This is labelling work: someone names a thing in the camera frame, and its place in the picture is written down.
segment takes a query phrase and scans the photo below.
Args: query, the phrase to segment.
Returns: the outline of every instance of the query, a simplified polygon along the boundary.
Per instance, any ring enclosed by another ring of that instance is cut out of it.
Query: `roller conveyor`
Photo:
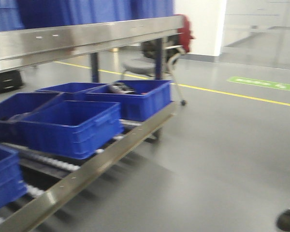
[[[0,73],[163,38],[176,34],[181,27],[182,17],[172,16],[0,32]],[[162,57],[156,62],[157,67],[160,66],[156,69],[157,75],[162,70]],[[93,73],[97,73],[98,65],[92,64],[92,67]],[[160,128],[174,110],[175,103],[172,102],[145,122],[122,120],[124,133],[114,137],[96,150],[94,156],[85,160],[9,145],[19,150],[28,192],[0,209],[0,232],[27,232],[36,228],[137,145],[152,135],[159,138]]]

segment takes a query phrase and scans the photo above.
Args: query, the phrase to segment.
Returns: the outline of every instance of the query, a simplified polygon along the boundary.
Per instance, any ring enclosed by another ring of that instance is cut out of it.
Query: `white wall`
[[[193,36],[191,54],[219,56],[227,0],[175,0],[176,14],[187,15]]]

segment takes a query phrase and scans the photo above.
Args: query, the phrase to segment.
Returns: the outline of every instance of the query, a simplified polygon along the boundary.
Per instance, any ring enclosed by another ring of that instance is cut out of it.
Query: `epoxy floor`
[[[138,56],[100,53],[101,81]],[[63,62],[24,69],[21,91],[90,81],[88,57]],[[175,72],[188,105],[178,104],[161,141],[142,143],[34,231],[277,231],[290,207],[290,91],[227,79],[290,84],[290,70],[180,60]]]
[[[290,28],[267,31],[224,47],[219,61],[290,69]]]

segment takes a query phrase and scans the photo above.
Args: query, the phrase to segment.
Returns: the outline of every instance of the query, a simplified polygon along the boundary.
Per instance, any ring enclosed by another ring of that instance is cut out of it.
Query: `stainless steel bar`
[[[182,16],[0,32],[0,72],[176,34]]]
[[[175,103],[172,102],[140,126],[135,127],[120,141],[111,144],[103,153],[88,160],[79,170],[57,182],[39,198],[7,218],[0,225],[0,232],[27,232],[36,228],[93,180],[161,128],[173,115],[174,110]]]

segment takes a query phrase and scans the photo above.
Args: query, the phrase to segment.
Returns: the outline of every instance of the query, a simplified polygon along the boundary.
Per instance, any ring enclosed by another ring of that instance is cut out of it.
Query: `metal frame leg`
[[[166,61],[166,51],[165,44],[167,42],[167,38],[156,39],[156,70],[155,70],[155,79],[162,80],[163,79],[163,71],[164,65]]]
[[[91,81],[99,83],[99,56],[98,53],[90,54],[90,64],[91,64]]]
[[[121,76],[120,76],[120,79],[121,80],[124,80],[125,79],[125,74],[126,74],[127,70],[125,69],[122,73],[121,73]]]

